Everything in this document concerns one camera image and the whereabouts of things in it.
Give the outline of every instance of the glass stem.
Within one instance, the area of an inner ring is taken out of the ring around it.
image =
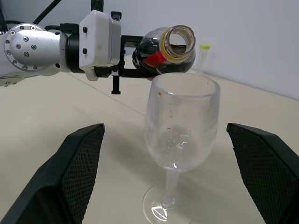
[[[175,204],[175,193],[178,185],[178,179],[178,171],[168,170],[166,172],[165,193],[161,199],[161,204],[166,209],[173,207]]]

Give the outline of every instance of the clear plastic wine glass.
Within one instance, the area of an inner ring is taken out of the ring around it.
[[[166,169],[166,186],[150,188],[143,212],[152,224],[188,224],[193,208],[176,191],[181,172],[197,167],[210,154],[217,134],[220,86],[189,73],[154,78],[144,137],[150,155]]]

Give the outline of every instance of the table surface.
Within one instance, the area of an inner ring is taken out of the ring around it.
[[[233,122],[275,133],[299,154],[299,102],[212,79],[221,86],[216,146],[206,162],[180,179],[196,201],[193,223],[262,224],[242,182],[226,126]],[[68,134],[104,123],[96,183],[83,223],[148,223],[142,198],[165,178],[142,135],[150,85],[122,78],[121,95],[111,95],[112,77],[89,82],[83,74],[59,73],[0,89],[0,219]]]

